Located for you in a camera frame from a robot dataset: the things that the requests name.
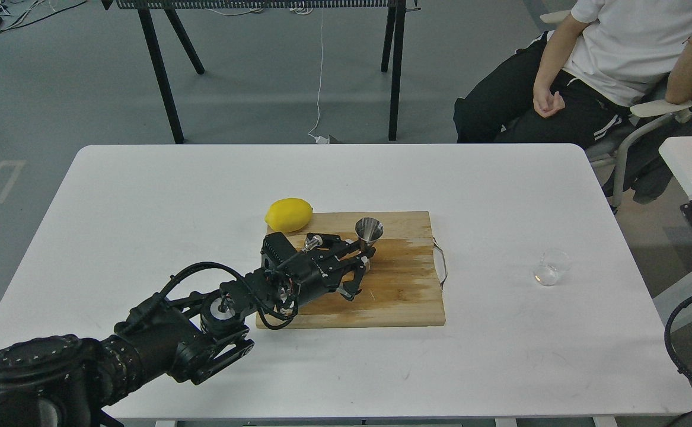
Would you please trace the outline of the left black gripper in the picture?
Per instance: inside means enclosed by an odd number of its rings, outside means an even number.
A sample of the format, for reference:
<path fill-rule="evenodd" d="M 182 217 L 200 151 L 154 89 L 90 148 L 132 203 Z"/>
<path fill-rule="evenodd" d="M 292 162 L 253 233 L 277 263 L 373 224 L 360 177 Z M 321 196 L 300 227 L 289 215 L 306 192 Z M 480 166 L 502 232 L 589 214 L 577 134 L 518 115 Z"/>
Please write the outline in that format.
<path fill-rule="evenodd" d="M 304 249 L 295 249 L 282 232 L 264 237 L 262 267 L 266 279 L 277 289 L 273 307 L 293 309 L 335 292 L 353 302 L 372 267 L 369 259 L 376 253 L 374 244 L 335 234 L 308 233 Z M 353 277 L 343 281 L 349 273 Z"/>

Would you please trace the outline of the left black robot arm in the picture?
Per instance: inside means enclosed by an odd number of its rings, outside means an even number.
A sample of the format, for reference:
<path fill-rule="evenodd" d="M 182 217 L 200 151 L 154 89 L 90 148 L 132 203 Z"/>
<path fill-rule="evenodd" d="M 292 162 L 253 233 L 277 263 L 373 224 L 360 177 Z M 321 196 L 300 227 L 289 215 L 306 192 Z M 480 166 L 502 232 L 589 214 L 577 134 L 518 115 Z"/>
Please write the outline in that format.
<path fill-rule="evenodd" d="M 201 384 L 248 354 L 251 314 L 279 330 L 322 295 L 353 300 L 379 237 L 310 233 L 297 250 L 274 232 L 263 240 L 259 269 L 240 275 L 217 262 L 190 265 L 106 339 L 67 334 L 1 349 L 0 426 L 118 426 L 105 406 L 149 381 L 168 375 Z"/>

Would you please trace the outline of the person right hand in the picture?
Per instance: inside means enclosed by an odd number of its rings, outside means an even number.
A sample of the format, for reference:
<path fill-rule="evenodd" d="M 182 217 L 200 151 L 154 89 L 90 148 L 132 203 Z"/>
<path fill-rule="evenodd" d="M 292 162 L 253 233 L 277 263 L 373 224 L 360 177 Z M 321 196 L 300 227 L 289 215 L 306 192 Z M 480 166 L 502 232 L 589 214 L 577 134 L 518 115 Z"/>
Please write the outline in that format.
<path fill-rule="evenodd" d="M 560 91 L 551 92 L 547 87 L 533 88 L 533 108 L 541 118 L 550 118 L 566 108 Z"/>

